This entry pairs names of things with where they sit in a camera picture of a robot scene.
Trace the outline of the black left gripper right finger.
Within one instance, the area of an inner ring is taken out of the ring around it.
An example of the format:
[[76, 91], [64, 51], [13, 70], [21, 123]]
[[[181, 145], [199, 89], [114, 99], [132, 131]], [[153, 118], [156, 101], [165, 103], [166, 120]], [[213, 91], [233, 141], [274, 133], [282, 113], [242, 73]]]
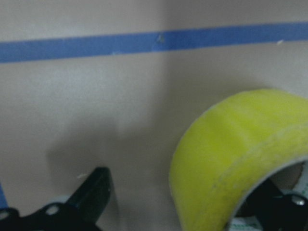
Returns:
[[308, 199], [295, 191], [283, 191], [266, 179], [245, 199], [240, 216], [255, 217], [264, 231], [306, 231]]

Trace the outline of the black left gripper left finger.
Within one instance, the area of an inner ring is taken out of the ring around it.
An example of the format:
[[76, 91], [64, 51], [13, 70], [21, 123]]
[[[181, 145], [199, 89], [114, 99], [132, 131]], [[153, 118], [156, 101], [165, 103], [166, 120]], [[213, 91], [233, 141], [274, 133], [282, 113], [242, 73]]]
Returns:
[[2, 231], [101, 231], [97, 221], [111, 198], [111, 173], [97, 167], [64, 203], [54, 202], [21, 216], [16, 208], [0, 210]]

